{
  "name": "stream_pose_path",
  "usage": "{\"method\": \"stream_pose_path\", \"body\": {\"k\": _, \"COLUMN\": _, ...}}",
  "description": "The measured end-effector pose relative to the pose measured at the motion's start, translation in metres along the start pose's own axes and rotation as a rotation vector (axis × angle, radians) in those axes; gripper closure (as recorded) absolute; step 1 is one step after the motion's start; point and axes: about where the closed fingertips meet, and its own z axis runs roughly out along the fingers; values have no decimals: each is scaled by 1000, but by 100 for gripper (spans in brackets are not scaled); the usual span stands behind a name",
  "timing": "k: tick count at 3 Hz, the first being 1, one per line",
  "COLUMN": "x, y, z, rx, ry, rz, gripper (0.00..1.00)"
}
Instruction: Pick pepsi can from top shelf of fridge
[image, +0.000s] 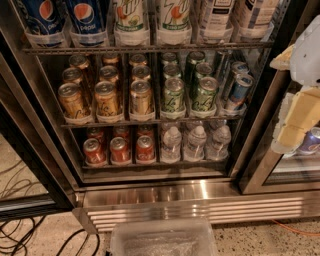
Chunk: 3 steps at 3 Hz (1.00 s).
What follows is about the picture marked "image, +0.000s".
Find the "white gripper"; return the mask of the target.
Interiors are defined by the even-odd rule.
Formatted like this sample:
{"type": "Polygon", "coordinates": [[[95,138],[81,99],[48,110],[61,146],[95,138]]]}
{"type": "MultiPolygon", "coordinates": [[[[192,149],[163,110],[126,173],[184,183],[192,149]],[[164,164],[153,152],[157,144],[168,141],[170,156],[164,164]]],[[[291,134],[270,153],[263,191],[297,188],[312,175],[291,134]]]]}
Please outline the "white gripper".
{"type": "Polygon", "coordinates": [[[270,67],[290,69],[291,79],[303,85],[293,94],[287,93],[281,102],[278,123],[273,132],[271,149],[278,154],[296,150],[306,133],[320,120],[320,15],[317,15],[295,45],[288,46],[270,62],[270,67]]]}

